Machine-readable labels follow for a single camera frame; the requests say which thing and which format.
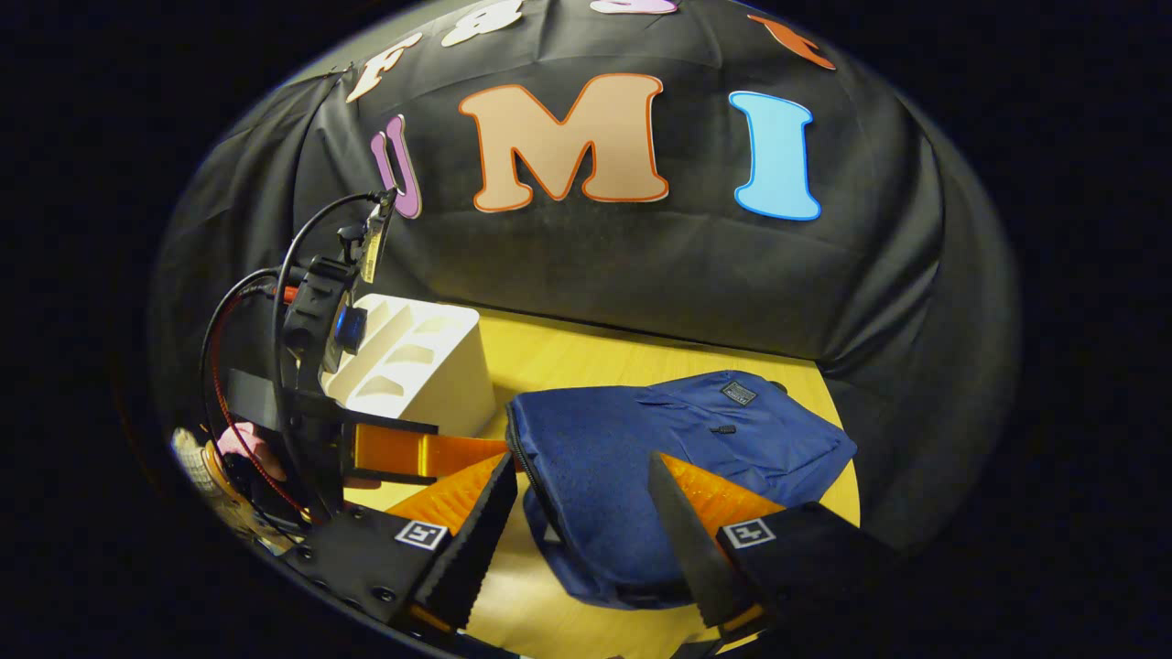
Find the yellow table surface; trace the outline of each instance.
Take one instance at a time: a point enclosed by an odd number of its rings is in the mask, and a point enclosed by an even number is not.
[[[776,380],[806,409],[841,427],[822,373],[809,361],[618,330],[477,308],[497,414],[479,436],[503,440],[504,406],[520,392],[607,385],[646,386],[714,371],[736,369]],[[518,496],[468,633],[534,659],[659,659],[681,643],[715,638],[695,605],[661,611],[592,606],[566,595],[533,544],[522,498],[529,480],[518,474]],[[382,483],[347,489],[346,500],[386,510],[422,489]],[[846,466],[822,503],[859,525],[854,463]]]

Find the white desk organizer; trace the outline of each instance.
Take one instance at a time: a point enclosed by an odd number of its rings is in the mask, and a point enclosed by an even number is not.
[[[366,337],[322,373],[326,395],[342,407],[475,436],[496,412],[475,310],[367,294]]]

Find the orange letter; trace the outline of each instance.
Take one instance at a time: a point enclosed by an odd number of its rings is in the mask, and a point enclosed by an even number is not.
[[[362,76],[359,77],[359,83],[354,86],[354,91],[350,91],[350,95],[346,97],[346,102],[352,103],[356,101],[359,96],[374,89],[382,80],[379,77],[379,74],[384,70],[390,70],[391,67],[398,62],[398,59],[403,56],[403,50],[418,43],[420,39],[423,39],[423,33],[416,32],[398,43],[395,43],[390,48],[387,48],[382,53],[379,53],[374,57],[367,60],[366,66],[362,68]]]
[[[533,189],[517,181],[513,154],[525,161],[545,193],[561,201],[570,192],[586,149],[594,170],[582,193],[595,202],[654,202],[667,196],[667,179],[655,171],[652,98],[663,83],[649,75],[604,74],[582,87],[565,121],[558,121],[519,84],[478,91],[459,104],[476,120],[484,188],[472,203],[484,212],[519,209]]]
[[[778,43],[785,46],[793,53],[802,55],[806,60],[810,60],[811,62],[818,64],[824,69],[834,70],[834,64],[830,63],[830,60],[811,50],[811,48],[818,47],[818,45],[815,43],[813,41],[810,41],[804,36],[798,36],[798,34],[795,33],[792,29],[785,27],[784,25],[777,21],[771,21],[769,19],[763,19],[761,16],[754,16],[754,15],[750,15],[749,20],[757,21],[761,25],[769,28],[769,34],[772,34],[774,39],[776,39]]]

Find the letter m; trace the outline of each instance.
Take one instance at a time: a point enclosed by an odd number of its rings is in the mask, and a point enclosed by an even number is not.
[[[649,75],[605,74],[591,79],[558,121],[527,89],[504,84],[478,91],[459,104],[476,120],[484,188],[472,203],[484,212],[519,209],[533,189],[517,179],[516,154],[550,197],[570,192],[587,149],[594,170],[582,193],[597,202],[654,202],[667,196],[667,179],[655,171],[652,98],[663,83]]]

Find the black cable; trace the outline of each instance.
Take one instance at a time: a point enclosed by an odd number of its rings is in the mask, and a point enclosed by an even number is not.
[[[237,281],[236,285],[232,286],[232,288],[227,292],[227,294],[225,294],[224,298],[220,299],[219,304],[216,305],[216,311],[212,312],[212,318],[207,322],[207,330],[204,332],[203,346],[199,349],[199,398],[204,405],[204,423],[207,427],[207,434],[211,435],[212,450],[216,451],[216,457],[223,466],[225,474],[227,470],[227,461],[224,460],[224,453],[219,448],[219,442],[216,441],[216,427],[212,426],[212,412],[211,408],[207,406],[207,375],[206,375],[207,349],[211,346],[211,338],[212,334],[214,333],[216,324],[219,322],[219,319],[224,314],[224,310],[227,308],[227,305],[231,304],[237,295],[245,298],[265,293],[266,292],[265,288],[251,288],[245,291],[245,287],[259,279],[264,279],[266,277],[277,277],[279,271],[275,267],[266,267],[263,270],[258,270],[252,274],[248,274],[244,279]],[[278,304],[279,299],[275,299],[275,290],[273,294],[274,294],[274,304]],[[265,511],[261,510],[259,505],[253,505],[252,508],[253,510],[257,511],[257,514],[260,515],[260,517],[265,521],[266,524],[273,528],[273,530],[284,536],[285,539],[289,541],[289,543],[294,545],[297,544],[297,541],[293,539],[292,536],[286,534],[280,526],[278,526],[277,523],[273,522],[273,519],[270,518],[268,515],[266,515]]]
[[[293,259],[297,256],[298,247],[305,240],[305,237],[309,235],[309,231],[318,225],[331,211],[334,209],[348,204],[350,202],[369,201],[379,202],[382,198],[381,195],[376,192],[360,192],[355,195],[347,195],[341,199],[331,202],[326,208],[318,211],[309,222],[305,223],[305,226],[298,231],[297,236],[293,237],[293,243],[289,244],[289,249],[285,252],[285,263],[281,264],[281,270],[277,276],[277,291],[285,290],[285,283],[288,280],[289,269],[293,266]],[[294,468],[299,474],[305,474],[301,469],[300,457],[295,450],[293,439],[288,433],[288,417],[285,415],[285,383],[281,376],[281,307],[279,298],[274,299],[273,303],[273,319],[272,319],[272,331],[273,331],[273,349],[272,349],[272,362],[270,364],[271,376],[273,380],[273,394],[277,399],[277,426],[281,432],[281,437],[285,440],[285,448],[289,454],[289,458],[293,461]],[[301,482],[306,485],[306,489],[311,490],[318,501],[321,503],[322,510],[326,511],[326,517],[332,519],[334,517],[334,511],[329,509],[329,504],[326,503],[326,498],[321,495],[321,490],[318,488],[315,480],[311,482],[308,478],[302,477]]]

